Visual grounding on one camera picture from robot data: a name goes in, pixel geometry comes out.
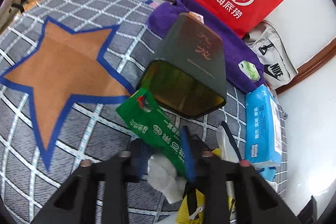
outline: brown cardboard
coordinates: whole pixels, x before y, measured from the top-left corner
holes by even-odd
[[[128,91],[97,62],[111,29],[70,34],[48,22],[40,49],[5,78],[30,86],[43,146],[71,94],[124,96]]]

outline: purple towel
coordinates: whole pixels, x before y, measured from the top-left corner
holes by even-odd
[[[174,4],[165,2],[157,7],[147,21],[149,29],[164,37],[173,26],[180,13],[195,12],[204,16],[204,24],[215,31],[223,40],[226,64],[226,78],[245,93],[252,92],[260,85],[266,85],[264,66],[256,54],[228,26],[208,12],[194,0],[175,0]],[[260,80],[253,83],[238,67],[243,60],[253,63],[260,75]]]

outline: nike swoosh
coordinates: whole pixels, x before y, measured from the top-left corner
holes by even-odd
[[[277,79],[278,81],[280,81],[275,75],[273,75],[270,71],[269,71],[269,66],[272,66],[272,65],[265,65],[264,66],[264,72],[269,75],[269,76],[272,76],[274,79]]]

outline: brown wooden frame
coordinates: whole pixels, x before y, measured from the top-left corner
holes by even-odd
[[[317,53],[312,59],[307,63],[300,66],[298,70],[298,75],[296,75],[291,82],[287,85],[283,85],[277,88],[277,94],[281,94],[284,91],[290,89],[291,87],[297,85],[308,76],[313,74],[323,65],[325,65],[330,59],[336,55],[336,38],[332,40],[328,45],[326,45],[319,53]]]

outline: gray nike bag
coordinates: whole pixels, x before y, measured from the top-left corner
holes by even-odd
[[[264,65],[264,77],[272,90],[288,84],[298,74],[279,34],[269,22],[260,22],[243,40]]]

